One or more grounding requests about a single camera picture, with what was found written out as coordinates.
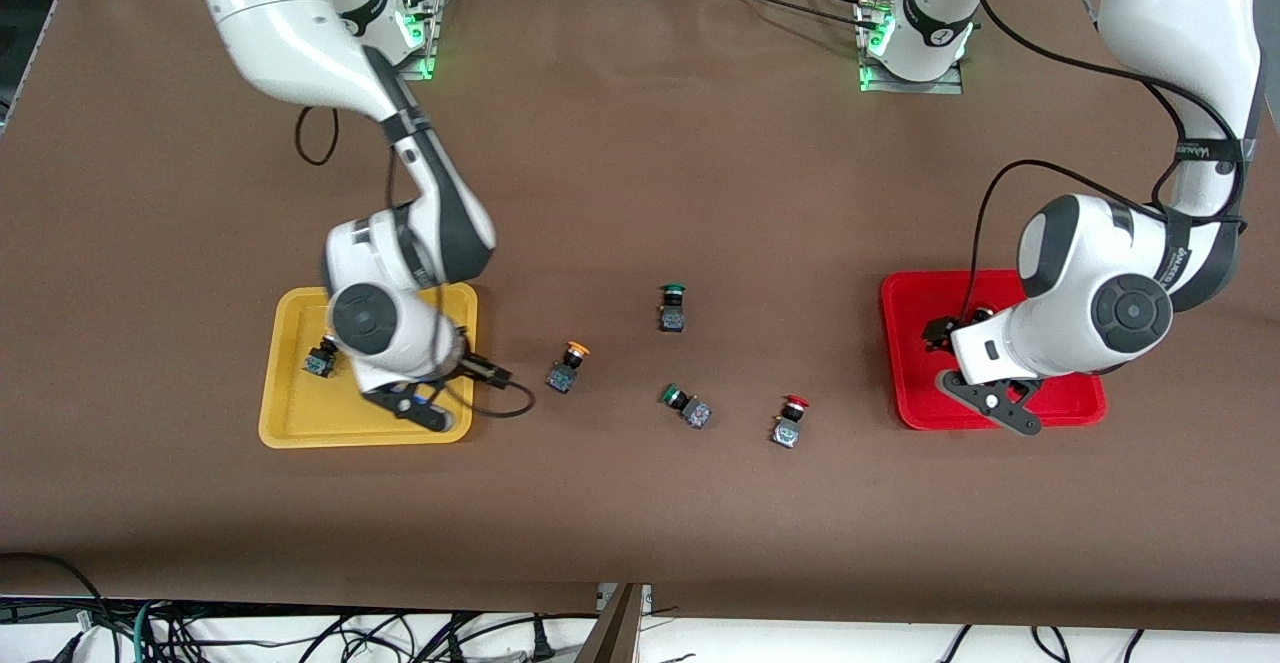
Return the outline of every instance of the red tray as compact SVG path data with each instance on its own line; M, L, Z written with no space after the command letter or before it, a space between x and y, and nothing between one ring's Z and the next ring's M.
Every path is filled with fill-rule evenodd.
M928 321L960 312L968 283L969 271L905 271L887 276L881 285L897 413L915 430L1000 427L938 390L938 372L956 370L955 357L941 349L925 353L920 338ZM1001 311L1024 298L1018 271L978 271L973 308ZM1044 381L1027 408L1044 427L1088 426L1106 416L1107 399L1098 376L1074 372Z

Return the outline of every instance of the yellow tray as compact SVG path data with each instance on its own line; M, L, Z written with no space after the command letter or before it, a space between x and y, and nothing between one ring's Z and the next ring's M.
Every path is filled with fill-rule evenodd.
M434 306L434 291L421 293ZM471 427L471 408L448 394L435 404L453 413L453 427L431 433L416 422L402 421L360 397L351 362L338 355L328 379L302 370L302 361L325 334L328 298L323 288L297 288L284 293L275 307L271 356L266 362L266 385L257 435L271 448L337 448L338 445L419 445L453 443ZM479 317L476 291L465 283L445 285L444 312L466 326L472 349ZM467 403L475 381L454 379L449 389Z

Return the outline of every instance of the green cable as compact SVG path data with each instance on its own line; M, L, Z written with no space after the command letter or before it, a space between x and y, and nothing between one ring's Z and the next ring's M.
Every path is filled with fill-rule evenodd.
M133 618L133 663L142 663L142 625L147 622L147 611L151 609L151 602L142 604L138 609L138 617Z

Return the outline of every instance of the white floor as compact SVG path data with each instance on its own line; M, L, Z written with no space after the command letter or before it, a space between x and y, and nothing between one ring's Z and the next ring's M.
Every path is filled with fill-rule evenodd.
M462 630L480 630L520 614L484 616ZM367 630L384 617L357 618L353 627ZM429 640L447 616L411 616L419 645ZM202 639L288 641L307 639L323 631L333 618L224 618L202 621L191 630ZM580 645L591 621L547 621L549 644L557 649ZM639 663L664 663L695 654L690 663L936 663L945 654L957 626L817 623L801 621L727 621L708 618L645 618L640 635ZM76 623L24 623L0 626L0 663L31 663L51 659L79 630ZM1056 641L1042 630L1047 645ZM1120 663L1124 645L1133 631L1103 628L1064 628L1073 663ZM403 627L393 625L379 632L390 643L408 645ZM122 658L133 660L133 646L120 639ZM283 648L207 649L211 663L294 663L306 643ZM311 657L314 663L337 662L342 641L329 639ZM486 635L463 650L467 660L504 658L532 649L532 627L512 626ZM394 663L390 650L370 648L353 663ZM1050 663L1036 648L1025 627L974 627L956 654L955 663ZM1204 634L1148 631L1134 650L1133 663L1277 663L1280 635ZM76 655L76 663L111 663L111 644L101 630L88 634Z

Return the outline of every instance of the brown tabletop surface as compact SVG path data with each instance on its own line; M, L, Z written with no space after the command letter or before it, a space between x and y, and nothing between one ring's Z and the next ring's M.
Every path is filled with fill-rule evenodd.
M1111 61L1079 0L992 1ZM1101 425L923 434L893 411L881 280L965 268L1015 157L1143 197L1174 136L1140 86L987 26L961 97L860 93L846 26L744 0L445 20L415 90L498 229L484 352L547 390L584 340L572 394L453 445L262 445L275 302L381 206L378 125L343 115L307 166L298 108L239 79L201 0L61 0L0 140L0 549L138 598L566 611L635 580L686 616L1280 628L1270 122L1235 283L1107 376ZM1011 177L984 265L1075 189ZM668 280L684 335L655 330ZM668 381L708 429L657 403ZM767 440L788 393L813 402L795 451Z

